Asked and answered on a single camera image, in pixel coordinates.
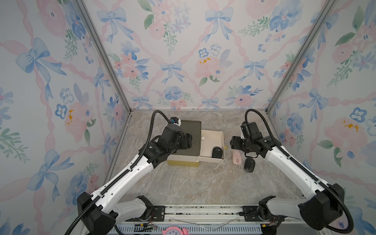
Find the three-drawer storage cabinet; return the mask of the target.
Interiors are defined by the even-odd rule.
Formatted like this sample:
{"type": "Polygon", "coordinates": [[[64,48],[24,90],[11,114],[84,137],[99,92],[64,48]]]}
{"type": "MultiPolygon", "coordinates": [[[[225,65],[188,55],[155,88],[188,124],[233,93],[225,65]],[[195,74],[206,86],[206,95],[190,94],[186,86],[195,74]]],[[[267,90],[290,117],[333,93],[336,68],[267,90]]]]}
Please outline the three-drawer storage cabinet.
{"type": "Polygon", "coordinates": [[[202,122],[197,120],[181,120],[184,137],[179,141],[179,149],[167,159],[168,165],[199,166],[198,157],[201,150],[202,122]]]}

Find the pink computer mouse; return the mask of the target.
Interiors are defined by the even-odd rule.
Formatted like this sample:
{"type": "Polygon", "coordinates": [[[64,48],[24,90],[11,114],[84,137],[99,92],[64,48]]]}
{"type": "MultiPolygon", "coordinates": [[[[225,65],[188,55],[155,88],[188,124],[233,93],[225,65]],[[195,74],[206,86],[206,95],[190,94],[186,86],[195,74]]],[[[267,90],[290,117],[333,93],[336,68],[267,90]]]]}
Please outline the pink computer mouse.
{"type": "Polygon", "coordinates": [[[232,151],[232,162],[235,165],[241,165],[242,164],[242,156],[241,156],[241,152],[239,150],[233,150],[232,151]]]}

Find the black Lecoo mouse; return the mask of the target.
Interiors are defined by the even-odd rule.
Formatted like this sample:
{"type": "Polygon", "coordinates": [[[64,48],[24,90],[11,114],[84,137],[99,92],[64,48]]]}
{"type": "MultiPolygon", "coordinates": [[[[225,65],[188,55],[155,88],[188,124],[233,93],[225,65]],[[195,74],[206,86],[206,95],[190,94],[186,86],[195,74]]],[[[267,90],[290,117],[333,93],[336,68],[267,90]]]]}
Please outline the black Lecoo mouse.
{"type": "Polygon", "coordinates": [[[256,162],[253,158],[247,158],[244,163],[244,170],[251,173],[255,169],[256,162]]]}

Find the cream drawer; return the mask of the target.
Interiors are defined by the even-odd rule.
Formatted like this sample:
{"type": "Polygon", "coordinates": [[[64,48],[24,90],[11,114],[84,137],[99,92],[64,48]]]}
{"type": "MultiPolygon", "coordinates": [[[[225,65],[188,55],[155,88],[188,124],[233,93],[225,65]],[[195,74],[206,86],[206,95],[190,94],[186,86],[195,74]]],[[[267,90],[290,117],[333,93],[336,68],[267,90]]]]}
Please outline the cream drawer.
{"type": "Polygon", "coordinates": [[[201,147],[200,155],[196,158],[198,162],[216,163],[219,164],[225,160],[225,143],[224,134],[222,131],[201,131],[201,147]],[[214,149],[218,147],[221,149],[220,157],[213,158],[214,149]]]}

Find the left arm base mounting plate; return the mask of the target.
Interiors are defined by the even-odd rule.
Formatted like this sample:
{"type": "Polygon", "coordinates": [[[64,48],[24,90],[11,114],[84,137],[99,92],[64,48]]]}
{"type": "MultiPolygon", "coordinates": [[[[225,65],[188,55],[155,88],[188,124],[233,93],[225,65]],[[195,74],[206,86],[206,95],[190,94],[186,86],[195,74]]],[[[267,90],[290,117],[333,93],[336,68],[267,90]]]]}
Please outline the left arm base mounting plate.
{"type": "Polygon", "coordinates": [[[146,211],[138,218],[140,221],[164,222],[166,206],[147,207],[146,211]]]}

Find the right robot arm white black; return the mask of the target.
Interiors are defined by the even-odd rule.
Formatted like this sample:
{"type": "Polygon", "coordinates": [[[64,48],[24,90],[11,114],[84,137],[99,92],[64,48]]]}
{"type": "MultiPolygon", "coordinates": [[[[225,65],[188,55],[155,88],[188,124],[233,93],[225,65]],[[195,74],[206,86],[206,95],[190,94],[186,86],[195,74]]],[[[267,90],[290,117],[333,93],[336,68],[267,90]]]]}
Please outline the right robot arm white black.
{"type": "Polygon", "coordinates": [[[344,190],[331,185],[291,156],[279,141],[263,137],[255,122],[243,122],[242,136],[233,136],[231,149],[244,153],[254,152],[281,170],[302,192],[302,200],[269,196],[258,203],[258,211],[244,211],[244,216],[258,216],[268,221],[277,216],[303,220],[315,230],[322,230],[340,218],[344,210],[344,190]]]}

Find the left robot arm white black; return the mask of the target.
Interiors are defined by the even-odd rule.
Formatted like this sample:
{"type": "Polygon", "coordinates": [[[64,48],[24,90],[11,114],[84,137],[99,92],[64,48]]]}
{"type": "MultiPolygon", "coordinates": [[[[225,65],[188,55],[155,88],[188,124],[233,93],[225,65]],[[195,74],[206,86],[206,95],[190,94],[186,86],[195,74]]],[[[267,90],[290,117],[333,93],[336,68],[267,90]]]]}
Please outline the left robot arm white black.
{"type": "Polygon", "coordinates": [[[145,196],[125,203],[119,200],[168,156],[180,149],[191,148],[192,140],[192,135],[185,134],[178,124],[168,124],[162,135],[145,144],[111,181],[91,194],[82,193],[78,197],[77,220],[83,222],[90,235],[106,235],[114,226],[129,219],[148,220],[153,205],[145,196]]]}

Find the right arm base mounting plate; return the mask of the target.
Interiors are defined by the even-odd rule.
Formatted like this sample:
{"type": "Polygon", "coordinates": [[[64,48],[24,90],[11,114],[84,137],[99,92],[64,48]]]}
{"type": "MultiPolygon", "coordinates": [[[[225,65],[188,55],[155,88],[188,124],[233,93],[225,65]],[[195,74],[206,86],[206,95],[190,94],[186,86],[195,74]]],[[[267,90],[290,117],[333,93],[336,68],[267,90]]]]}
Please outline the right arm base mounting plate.
{"type": "Polygon", "coordinates": [[[259,208],[256,206],[243,206],[242,211],[239,212],[239,216],[243,216],[247,222],[278,222],[284,221],[285,217],[281,215],[272,215],[267,209],[259,208]]]}

